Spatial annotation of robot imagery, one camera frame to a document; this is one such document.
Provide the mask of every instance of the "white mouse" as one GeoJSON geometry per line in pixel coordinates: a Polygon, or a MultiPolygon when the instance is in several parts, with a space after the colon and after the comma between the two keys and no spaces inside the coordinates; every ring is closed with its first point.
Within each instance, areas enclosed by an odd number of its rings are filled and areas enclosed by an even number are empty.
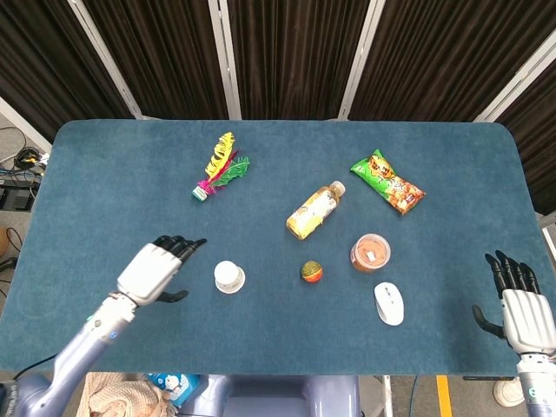
{"type": "Polygon", "coordinates": [[[381,282],[374,287],[374,299],[379,317],[390,326],[403,321],[403,299],[400,290],[392,282],[381,282]]]}

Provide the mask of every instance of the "orange juice bottle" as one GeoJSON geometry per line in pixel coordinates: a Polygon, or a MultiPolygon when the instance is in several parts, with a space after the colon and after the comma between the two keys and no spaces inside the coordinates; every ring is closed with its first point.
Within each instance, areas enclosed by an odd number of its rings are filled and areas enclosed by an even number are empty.
{"type": "Polygon", "coordinates": [[[298,239],[305,239],[338,207],[345,192],[346,187],[339,181],[322,187],[288,218],[286,227],[298,239]]]}

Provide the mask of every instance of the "white cup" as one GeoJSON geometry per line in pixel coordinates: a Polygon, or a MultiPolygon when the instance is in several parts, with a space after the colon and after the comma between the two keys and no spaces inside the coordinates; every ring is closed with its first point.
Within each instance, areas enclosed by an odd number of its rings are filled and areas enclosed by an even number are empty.
{"type": "Polygon", "coordinates": [[[215,268],[215,284],[223,293],[233,294],[245,283],[243,269],[231,261],[222,261],[215,268]]]}

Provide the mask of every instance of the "white towel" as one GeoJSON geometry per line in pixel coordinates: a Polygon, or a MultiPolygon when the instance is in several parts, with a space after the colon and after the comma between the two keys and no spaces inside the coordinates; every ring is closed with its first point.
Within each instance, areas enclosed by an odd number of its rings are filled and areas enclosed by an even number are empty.
{"type": "Polygon", "coordinates": [[[169,395],[141,374],[90,372],[76,417],[174,417],[169,395]]]}

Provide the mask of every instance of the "pink feather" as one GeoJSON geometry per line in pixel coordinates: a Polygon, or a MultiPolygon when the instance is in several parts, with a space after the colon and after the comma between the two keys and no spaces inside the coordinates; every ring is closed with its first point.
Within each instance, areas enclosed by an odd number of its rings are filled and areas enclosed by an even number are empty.
{"type": "Polygon", "coordinates": [[[212,183],[217,181],[218,178],[220,178],[222,176],[222,174],[224,174],[226,172],[226,170],[229,168],[229,165],[232,163],[232,161],[234,160],[235,156],[237,155],[237,152],[234,152],[229,158],[228,161],[226,162],[226,165],[224,165],[222,167],[222,169],[220,171],[218,171],[218,174],[216,174],[214,176],[214,178],[212,180],[202,180],[199,181],[197,184],[199,185],[199,187],[201,187],[202,189],[205,190],[205,192],[207,194],[216,194],[216,190],[219,189],[220,187],[212,187],[212,183]]]}

